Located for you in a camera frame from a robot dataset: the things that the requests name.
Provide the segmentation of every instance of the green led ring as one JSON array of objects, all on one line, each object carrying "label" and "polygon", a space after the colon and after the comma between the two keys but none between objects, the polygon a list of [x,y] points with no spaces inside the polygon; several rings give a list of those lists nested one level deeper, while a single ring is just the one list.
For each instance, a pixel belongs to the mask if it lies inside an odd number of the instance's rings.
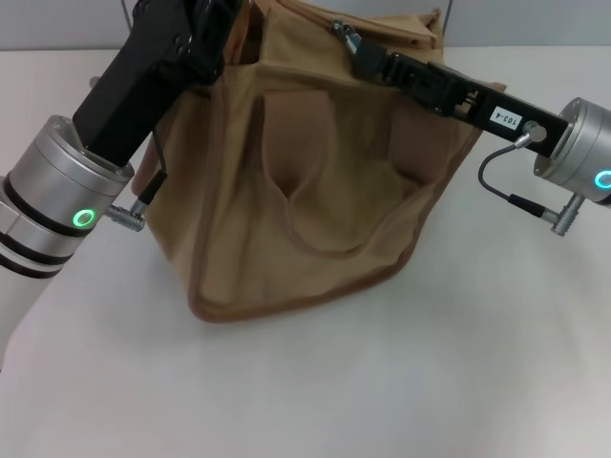
[{"label": "green led ring", "polygon": [[93,210],[81,210],[73,218],[73,224],[76,227],[89,226],[95,220],[95,211]]}]

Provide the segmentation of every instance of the tan canvas bag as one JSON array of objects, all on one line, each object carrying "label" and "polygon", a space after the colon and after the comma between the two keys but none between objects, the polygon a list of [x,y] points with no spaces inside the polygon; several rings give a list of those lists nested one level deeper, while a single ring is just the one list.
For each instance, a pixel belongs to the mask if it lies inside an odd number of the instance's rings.
[{"label": "tan canvas bag", "polygon": [[[244,7],[227,47],[234,65],[159,126],[169,177],[146,217],[193,312],[211,322],[328,302],[396,274],[480,134],[355,79],[328,31],[341,17],[441,62],[439,11],[361,19],[298,0],[258,5]],[[156,170],[152,148],[136,192]]]}]

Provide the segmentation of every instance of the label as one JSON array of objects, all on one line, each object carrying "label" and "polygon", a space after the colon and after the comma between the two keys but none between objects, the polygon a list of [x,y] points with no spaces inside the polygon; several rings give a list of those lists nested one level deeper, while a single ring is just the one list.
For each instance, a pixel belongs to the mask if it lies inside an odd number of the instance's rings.
[{"label": "label", "polygon": [[522,121],[522,116],[509,112],[504,108],[496,107],[495,112],[491,116],[490,120],[495,122],[496,124],[508,127],[509,129],[514,131],[515,129],[517,129],[517,126],[519,126],[519,123]]}]

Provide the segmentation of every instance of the bag pocket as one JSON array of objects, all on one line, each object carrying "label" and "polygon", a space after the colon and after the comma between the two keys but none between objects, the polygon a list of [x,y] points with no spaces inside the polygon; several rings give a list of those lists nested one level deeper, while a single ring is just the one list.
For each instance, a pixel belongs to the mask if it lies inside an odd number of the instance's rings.
[{"label": "bag pocket", "polygon": [[445,171],[450,139],[446,145],[401,145],[414,107],[397,107],[390,124],[387,116],[382,125],[374,123],[372,151],[363,154],[354,144],[359,139],[350,137],[358,125],[371,123],[359,123],[361,113],[350,116],[346,107],[336,118],[333,102],[341,100],[332,101],[325,91],[265,94],[261,157],[266,192],[284,234],[311,256],[347,260],[371,247],[407,208],[418,214],[423,196]]}]

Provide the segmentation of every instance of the white tabletop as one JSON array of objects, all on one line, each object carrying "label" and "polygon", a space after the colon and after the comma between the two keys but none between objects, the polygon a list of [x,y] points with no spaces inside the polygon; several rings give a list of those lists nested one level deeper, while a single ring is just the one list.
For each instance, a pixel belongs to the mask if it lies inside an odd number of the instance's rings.
[{"label": "white tabletop", "polygon": [[[111,56],[0,54],[0,173]],[[552,112],[611,108],[609,48],[447,57]],[[486,193],[476,169],[504,144],[482,137],[398,277],[269,320],[198,322],[150,233],[103,221],[13,337],[0,456],[608,458],[611,212],[587,203],[560,239]],[[488,177],[559,210],[533,160]]]}]

